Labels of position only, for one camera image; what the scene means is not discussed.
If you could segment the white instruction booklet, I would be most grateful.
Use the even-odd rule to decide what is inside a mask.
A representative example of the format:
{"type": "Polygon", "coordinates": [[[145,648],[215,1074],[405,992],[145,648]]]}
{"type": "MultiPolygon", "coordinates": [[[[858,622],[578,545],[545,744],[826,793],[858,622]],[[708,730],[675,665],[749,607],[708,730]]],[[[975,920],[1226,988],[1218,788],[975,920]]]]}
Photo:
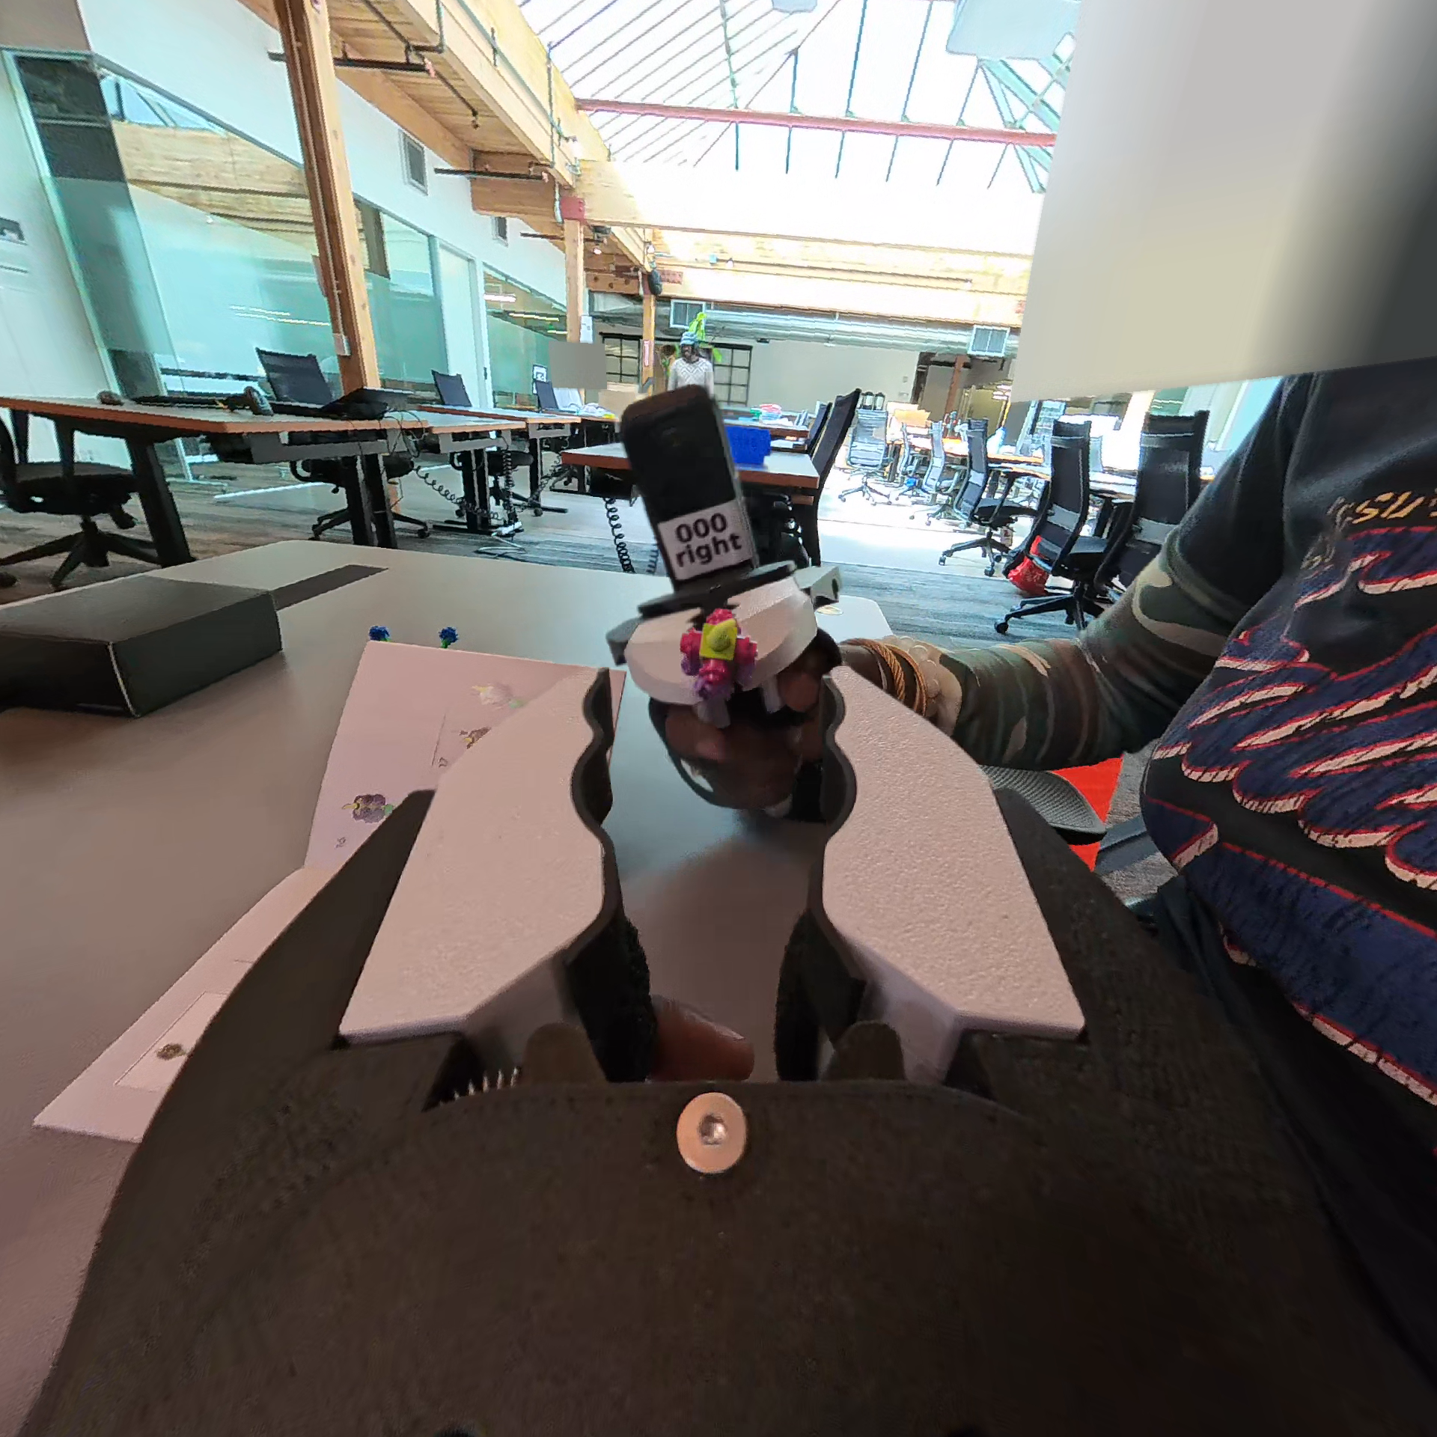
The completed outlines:
{"type": "Polygon", "coordinates": [[[34,1127],[138,1142],[248,968],[371,829],[540,694],[595,674],[588,665],[369,639],[338,716],[304,863],[65,1086],[34,1127]]]}

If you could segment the grey desk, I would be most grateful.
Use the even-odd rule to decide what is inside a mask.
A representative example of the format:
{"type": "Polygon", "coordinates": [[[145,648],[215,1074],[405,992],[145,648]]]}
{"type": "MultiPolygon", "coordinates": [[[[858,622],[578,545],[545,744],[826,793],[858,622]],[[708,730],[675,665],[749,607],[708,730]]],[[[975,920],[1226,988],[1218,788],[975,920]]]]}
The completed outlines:
{"type": "Polygon", "coordinates": [[[280,612],[282,655],[150,716],[3,713],[1,1431],[73,1312],[131,1146],[32,1117],[306,855],[367,629],[598,665],[658,579],[424,550],[282,542],[169,567],[277,588],[381,574],[280,612]]]}

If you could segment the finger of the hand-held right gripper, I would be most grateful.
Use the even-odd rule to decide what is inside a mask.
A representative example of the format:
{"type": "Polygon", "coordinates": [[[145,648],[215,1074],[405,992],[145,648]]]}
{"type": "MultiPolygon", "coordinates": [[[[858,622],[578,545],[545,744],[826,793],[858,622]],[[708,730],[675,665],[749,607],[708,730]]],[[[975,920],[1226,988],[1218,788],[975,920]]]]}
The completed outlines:
{"type": "Polygon", "coordinates": [[[817,636],[814,602],[797,579],[730,579],[727,605],[756,656],[733,680],[727,716],[778,715],[786,708],[780,691],[783,672],[797,665],[817,636]]]}
{"type": "Polygon", "coordinates": [[[680,639],[701,631],[696,605],[663,614],[639,615],[624,641],[624,667],[636,687],[663,706],[701,706],[706,699],[694,691],[696,677],[684,672],[680,639]]]}

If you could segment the matte black box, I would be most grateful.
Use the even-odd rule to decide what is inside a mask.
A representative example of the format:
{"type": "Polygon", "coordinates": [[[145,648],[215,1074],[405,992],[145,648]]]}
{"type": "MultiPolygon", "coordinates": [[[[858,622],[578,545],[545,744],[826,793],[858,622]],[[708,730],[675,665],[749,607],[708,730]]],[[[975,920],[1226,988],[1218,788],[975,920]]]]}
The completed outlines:
{"type": "Polygon", "coordinates": [[[270,591],[136,574],[1,610],[1,708],[142,716],[282,651],[270,591]]]}

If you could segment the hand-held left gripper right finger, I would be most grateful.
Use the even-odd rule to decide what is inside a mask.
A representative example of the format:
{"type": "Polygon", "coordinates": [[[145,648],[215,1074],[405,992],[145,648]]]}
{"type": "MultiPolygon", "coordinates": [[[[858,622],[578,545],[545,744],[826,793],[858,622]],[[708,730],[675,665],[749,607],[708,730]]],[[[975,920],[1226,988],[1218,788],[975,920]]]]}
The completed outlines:
{"type": "Polygon", "coordinates": [[[850,668],[824,677],[821,850],[778,976],[776,1070],[814,1079],[862,1023],[908,1079],[970,1034],[1076,1040],[1084,1016],[988,778],[850,668]]]}

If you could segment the wooden table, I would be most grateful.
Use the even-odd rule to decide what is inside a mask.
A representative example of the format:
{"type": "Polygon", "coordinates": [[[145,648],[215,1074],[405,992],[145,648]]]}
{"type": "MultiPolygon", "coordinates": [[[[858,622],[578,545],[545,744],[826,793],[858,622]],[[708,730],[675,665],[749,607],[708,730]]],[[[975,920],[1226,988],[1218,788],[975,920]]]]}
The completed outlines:
{"type": "MultiPolygon", "coordinates": [[[[600,499],[636,501],[631,463],[621,443],[571,446],[561,465],[583,475],[586,492],[600,499]]],[[[817,499],[821,477],[807,455],[771,451],[761,465],[739,465],[747,518],[763,562],[821,562],[817,499]]]]}
{"type": "MultiPolygon", "coordinates": [[[[159,567],[191,562],[186,530],[159,453],[164,444],[196,437],[225,461],[284,467],[290,458],[323,453],[357,456],[369,448],[347,439],[328,449],[292,448],[290,434],[302,425],[318,429],[318,422],[275,417],[254,388],[248,388],[237,405],[145,403],[111,391],[94,400],[3,396],[1,403],[3,419],[10,408],[29,415],[29,456],[35,461],[59,456],[53,424],[59,420],[73,429],[82,461],[133,468],[138,490],[126,509],[135,514],[136,526],[126,535],[154,540],[159,567]]],[[[393,410],[383,420],[386,436],[403,434],[415,444],[419,467],[424,461],[455,463],[468,501],[475,496],[477,456],[508,451],[508,429],[509,424],[497,419],[444,419],[437,412],[412,408],[393,410]]]]}

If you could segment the orange traffic cone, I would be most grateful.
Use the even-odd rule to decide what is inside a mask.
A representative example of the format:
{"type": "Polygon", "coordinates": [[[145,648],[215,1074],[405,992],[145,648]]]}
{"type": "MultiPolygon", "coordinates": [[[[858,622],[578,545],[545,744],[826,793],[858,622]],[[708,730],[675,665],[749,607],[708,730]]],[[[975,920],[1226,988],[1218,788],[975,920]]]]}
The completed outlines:
{"type": "Polygon", "coordinates": [[[1086,798],[1093,812],[1106,821],[1112,812],[1123,762],[1125,756],[1118,756],[1096,764],[1062,766],[1053,769],[1053,773],[1067,780],[1086,798]]]}

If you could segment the person's right hand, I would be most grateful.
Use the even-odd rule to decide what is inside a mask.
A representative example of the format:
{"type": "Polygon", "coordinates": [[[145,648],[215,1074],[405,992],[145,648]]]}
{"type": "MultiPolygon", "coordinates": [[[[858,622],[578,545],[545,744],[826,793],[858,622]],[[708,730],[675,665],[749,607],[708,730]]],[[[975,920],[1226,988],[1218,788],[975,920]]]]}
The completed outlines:
{"type": "Polygon", "coordinates": [[[650,699],[648,713],[674,764],[711,804],[792,821],[821,817],[824,677],[843,656],[834,638],[819,632],[778,674],[778,711],[766,711],[759,692],[728,704],[725,727],[703,721],[691,706],[650,699]]]}

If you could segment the person's dark clothing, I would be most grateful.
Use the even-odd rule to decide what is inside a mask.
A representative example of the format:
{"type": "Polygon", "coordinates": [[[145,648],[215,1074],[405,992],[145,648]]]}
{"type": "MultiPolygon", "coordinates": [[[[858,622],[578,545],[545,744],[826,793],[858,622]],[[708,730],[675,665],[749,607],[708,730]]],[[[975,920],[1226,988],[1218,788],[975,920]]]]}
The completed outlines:
{"type": "Polygon", "coordinates": [[[1435,362],[1286,378],[1171,532],[1216,655],[1141,810],[1358,1288],[1435,1356],[1435,362]]]}

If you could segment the person's right forearm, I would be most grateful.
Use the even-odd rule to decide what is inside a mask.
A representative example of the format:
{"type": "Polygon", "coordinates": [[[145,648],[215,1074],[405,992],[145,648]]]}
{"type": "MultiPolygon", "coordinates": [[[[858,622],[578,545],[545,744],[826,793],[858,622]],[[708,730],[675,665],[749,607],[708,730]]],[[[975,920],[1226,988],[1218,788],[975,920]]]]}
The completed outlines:
{"type": "Polygon", "coordinates": [[[983,766],[1057,769],[1156,740],[1209,677],[1264,591],[1170,538],[1077,636],[944,650],[891,634],[915,662],[922,713],[983,766]]]}

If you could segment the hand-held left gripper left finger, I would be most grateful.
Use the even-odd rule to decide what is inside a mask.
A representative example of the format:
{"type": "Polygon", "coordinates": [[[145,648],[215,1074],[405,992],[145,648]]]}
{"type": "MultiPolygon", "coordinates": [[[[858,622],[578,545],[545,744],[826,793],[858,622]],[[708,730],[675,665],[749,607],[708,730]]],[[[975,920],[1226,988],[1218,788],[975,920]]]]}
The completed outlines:
{"type": "Polygon", "coordinates": [[[436,781],[342,1017],[349,1043],[458,1034],[489,1076],[552,1023],[646,1079],[650,966],[605,829],[622,674],[573,668],[436,781]]]}

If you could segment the black office chair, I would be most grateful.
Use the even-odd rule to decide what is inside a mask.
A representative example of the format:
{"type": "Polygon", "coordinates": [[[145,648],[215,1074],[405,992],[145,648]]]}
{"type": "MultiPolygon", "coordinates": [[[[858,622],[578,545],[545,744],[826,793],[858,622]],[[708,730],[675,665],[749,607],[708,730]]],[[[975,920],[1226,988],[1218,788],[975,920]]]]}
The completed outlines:
{"type": "Polygon", "coordinates": [[[51,588],[63,588],[80,566],[106,567],[112,555],[159,564],[154,540],[138,540],[126,532],[136,518],[126,506],[138,492],[133,468],[77,458],[71,427],[54,420],[58,458],[32,460],[29,415],[10,408],[1,422],[1,492],[5,506],[17,514],[75,518],[78,530],[70,537],[15,550],[1,557],[1,588],[15,586],[13,566],[63,554],[49,578],[51,588]]]}
{"type": "Polygon", "coordinates": [[[1137,581],[1200,490],[1209,412],[1147,415],[1137,467],[1118,489],[1098,489],[1089,467],[1089,422],[1057,419],[1050,439],[1046,497],[1038,506],[1026,562],[1053,591],[1023,598],[993,622],[1005,634],[1016,619],[1060,615],[1082,631],[1137,581]]]}
{"type": "Polygon", "coordinates": [[[311,538],[349,526],[359,544],[396,545],[396,525],[412,526],[420,540],[432,526],[395,508],[390,489],[417,470],[415,444],[403,434],[386,436],[383,420],[390,415],[390,396],[381,388],[359,386],[335,395],[313,352],[256,349],[256,360],[268,388],[266,407],[275,417],[316,420],[318,429],[301,427],[290,434],[292,448],[330,449],[343,439],[367,443],[357,456],[323,453],[290,458],[294,477],[326,480],[345,497],[342,509],[323,513],[311,525],[311,538]]]}
{"type": "Polygon", "coordinates": [[[937,564],[946,566],[959,554],[976,550],[985,559],[983,574],[992,578],[1000,559],[1012,547],[1012,526],[1017,518],[1012,496],[1012,477],[993,473],[988,456],[988,424],[970,419],[964,425],[966,477],[958,490],[956,518],[970,537],[959,538],[939,554],[937,564]]]}

